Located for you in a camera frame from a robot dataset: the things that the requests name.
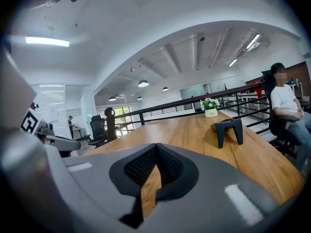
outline man in white t-shirt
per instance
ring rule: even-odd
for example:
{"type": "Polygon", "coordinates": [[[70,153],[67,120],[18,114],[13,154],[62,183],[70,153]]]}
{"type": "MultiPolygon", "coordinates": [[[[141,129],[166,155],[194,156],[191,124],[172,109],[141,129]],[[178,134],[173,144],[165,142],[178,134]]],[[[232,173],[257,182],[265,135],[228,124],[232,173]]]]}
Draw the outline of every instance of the man in white t-shirt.
{"type": "Polygon", "coordinates": [[[276,80],[276,86],[271,92],[272,109],[277,116],[292,116],[298,119],[293,123],[287,123],[286,128],[296,136],[301,144],[297,153],[295,167],[302,171],[311,150],[311,115],[304,112],[292,89],[284,84],[287,80],[287,73],[282,63],[275,63],[271,66],[271,73],[276,80]]]}

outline white t-shirt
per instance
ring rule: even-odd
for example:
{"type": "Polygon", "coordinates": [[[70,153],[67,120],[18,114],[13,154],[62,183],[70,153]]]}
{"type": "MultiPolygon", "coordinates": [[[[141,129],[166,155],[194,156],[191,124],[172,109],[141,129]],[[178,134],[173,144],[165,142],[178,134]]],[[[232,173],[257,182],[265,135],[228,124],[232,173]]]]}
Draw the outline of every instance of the white t-shirt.
{"type": "Polygon", "coordinates": [[[292,89],[285,84],[283,87],[276,86],[271,92],[272,109],[278,107],[288,112],[298,112],[298,106],[295,103],[295,95],[292,89]]]}

